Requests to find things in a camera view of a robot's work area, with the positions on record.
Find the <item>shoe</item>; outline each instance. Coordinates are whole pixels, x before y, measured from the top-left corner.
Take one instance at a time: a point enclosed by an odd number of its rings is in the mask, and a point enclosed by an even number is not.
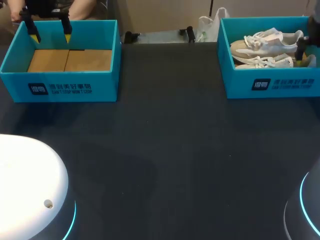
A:
[[[294,67],[297,68],[316,68],[317,67],[317,60],[316,56],[311,54],[306,59],[303,59],[300,64],[296,61],[293,62]]]
[[[304,33],[301,30],[295,33],[282,33],[271,28],[267,31],[257,32],[253,36],[244,36],[230,45],[233,57],[252,59],[257,56],[275,57],[281,54],[294,54],[297,50],[297,41]]]
[[[294,67],[294,61],[292,57],[287,54],[282,54],[276,57],[259,57],[256,56],[251,59],[245,59],[240,57],[235,57],[238,61],[244,63],[235,67],[236,69],[265,69],[265,68],[277,68],[277,69],[287,69]]]

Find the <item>teal box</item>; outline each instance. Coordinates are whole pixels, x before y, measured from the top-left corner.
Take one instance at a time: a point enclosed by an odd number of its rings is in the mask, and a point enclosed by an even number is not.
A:
[[[116,20],[71,21],[67,44],[60,21],[36,21],[36,43],[21,23],[0,68],[0,77],[15,103],[115,102],[121,65]],[[27,72],[35,50],[112,50],[110,71]]]
[[[320,96],[320,52],[309,47],[306,55],[314,54],[317,68],[236,69],[230,44],[244,36],[276,28],[283,33],[302,30],[307,36],[308,17],[246,17],[223,18],[220,23],[217,48],[220,70],[227,98],[286,98]]]

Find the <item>logo on box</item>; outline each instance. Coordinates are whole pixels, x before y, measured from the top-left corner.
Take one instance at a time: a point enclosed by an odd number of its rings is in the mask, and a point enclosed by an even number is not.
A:
[[[47,88],[43,83],[29,83],[28,86],[33,95],[48,95]]]
[[[270,81],[271,81],[270,78],[255,79],[251,90],[252,91],[267,90],[269,87]]]

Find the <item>human hand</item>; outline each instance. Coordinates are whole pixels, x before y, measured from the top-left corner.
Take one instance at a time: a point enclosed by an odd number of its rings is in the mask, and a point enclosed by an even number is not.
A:
[[[19,12],[11,12],[11,21],[13,23],[20,23],[21,22],[21,16]]]

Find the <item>plastic bag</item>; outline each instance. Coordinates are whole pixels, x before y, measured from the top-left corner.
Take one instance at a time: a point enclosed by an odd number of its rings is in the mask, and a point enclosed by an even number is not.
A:
[[[222,18],[230,18],[227,9],[224,7],[220,7],[216,11],[214,20],[207,16],[200,17],[195,41],[197,43],[216,42],[218,40],[220,19]]]

